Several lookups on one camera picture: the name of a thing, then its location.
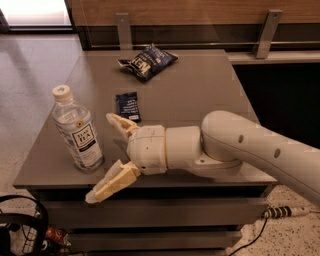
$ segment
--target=black headphones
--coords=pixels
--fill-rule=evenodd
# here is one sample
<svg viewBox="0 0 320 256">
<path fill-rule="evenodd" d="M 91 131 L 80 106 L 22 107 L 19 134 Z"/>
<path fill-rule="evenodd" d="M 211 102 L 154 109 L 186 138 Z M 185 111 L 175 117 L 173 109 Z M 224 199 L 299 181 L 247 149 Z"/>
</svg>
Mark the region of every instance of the black headphones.
<svg viewBox="0 0 320 256">
<path fill-rule="evenodd" d="M 21 213 L 0 213 L 0 224 L 25 225 L 35 229 L 37 233 L 36 237 L 34 238 L 32 252 L 25 255 L 40 255 L 42 243 L 48 229 L 48 212 L 38 200 L 22 195 L 0 196 L 0 203 L 16 198 L 33 201 L 36 204 L 36 210 L 39 212 L 39 215 L 33 217 Z M 9 229 L 6 227 L 0 227 L 0 240 L 2 240 L 0 244 L 0 256 L 14 255 L 10 251 L 10 234 Z"/>
</svg>

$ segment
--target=dark blue package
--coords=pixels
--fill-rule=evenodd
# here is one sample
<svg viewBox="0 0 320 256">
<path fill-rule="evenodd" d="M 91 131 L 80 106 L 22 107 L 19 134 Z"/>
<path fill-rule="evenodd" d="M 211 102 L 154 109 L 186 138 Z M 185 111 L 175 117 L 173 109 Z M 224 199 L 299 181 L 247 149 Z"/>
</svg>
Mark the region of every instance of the dark blue package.
<svg viewBox="0 0 320 256">
<path fill-rule="evenodd" d="M 147 46 L 133 60 L 118 60 L 118 63 L 138 78 L 147 81 L 177 59 L 178 56 L 160 50 L 152 44 Z"/>
<path fill-rule="evenodd" d="M 116 95 L 118 115 L 134 122 L 141 121 L 136 92 Z"/>
</svg>

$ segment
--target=black cable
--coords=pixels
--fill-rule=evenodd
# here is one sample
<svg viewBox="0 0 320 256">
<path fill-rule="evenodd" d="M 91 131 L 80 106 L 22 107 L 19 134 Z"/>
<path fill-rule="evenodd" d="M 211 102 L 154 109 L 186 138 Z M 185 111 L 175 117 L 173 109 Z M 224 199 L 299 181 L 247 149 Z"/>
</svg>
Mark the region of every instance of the black cable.
<svg viewBox="0 0 320 256">
<path fill-rule="evenodd" d="M 248 243 L 248 244 L 245 244 L 245 245 L 239 247 L 237 250 L 235 250 L 234 252 L 232 252 L 232 253 L 229 254 L 228 256 L 232 256 L 232 255 L 234 255 L 236 252 L 242 250 L 243 248 L 246 248 L 246 247 L 252 245 L 253 243 L 255 243 L 255 242 L 259 239 L 259 237 L 262 235 L 262 232 L 263 232 L 263 230 L 264 230 L 264 228 L 265 228 L 265 226 L 266 226 L 266 224 L 267 224 L 267 221 L 268 221 L 268 218 L 266 218 L 265 222 L 263 223 L 263 227 L 262 227 L 259 235 L 258 235 L 252 242 L 250 242 L 250 243 Z"/>
</svg>

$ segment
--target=plastic bottle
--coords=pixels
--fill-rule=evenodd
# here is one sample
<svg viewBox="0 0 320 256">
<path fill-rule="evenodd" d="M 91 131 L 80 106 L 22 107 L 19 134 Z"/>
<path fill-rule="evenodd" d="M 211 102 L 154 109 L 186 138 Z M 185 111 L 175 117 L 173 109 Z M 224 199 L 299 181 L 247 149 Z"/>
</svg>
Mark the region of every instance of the plastic bottle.
<svg viewBox="0 0 320 256">
<path fill-rule="evenodd" d="M 57 86 L 52 92 L 56 101 L 52 115 L 76 166 L 85 171 L 96 169 L 104 157 L 90 111 L 73 99 L 69 86 Z"/>
</svg>

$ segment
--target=chip bag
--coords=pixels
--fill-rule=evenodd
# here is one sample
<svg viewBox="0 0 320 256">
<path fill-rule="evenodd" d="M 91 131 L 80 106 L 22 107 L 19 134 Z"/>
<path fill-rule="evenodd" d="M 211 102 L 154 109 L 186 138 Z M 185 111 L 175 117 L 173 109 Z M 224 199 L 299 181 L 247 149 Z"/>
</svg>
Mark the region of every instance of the chip bag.
<svg viewBox="0 0 320 256">
<path fill-rule="evenodd" d="M 138 78 L 148 81 L 156 74 L 178 59 L 178 56 L 160 50 L 153 44 L 147 46 L 133 60 L 118 60 L 121 68 L 125 68 Z"/>
</svg>

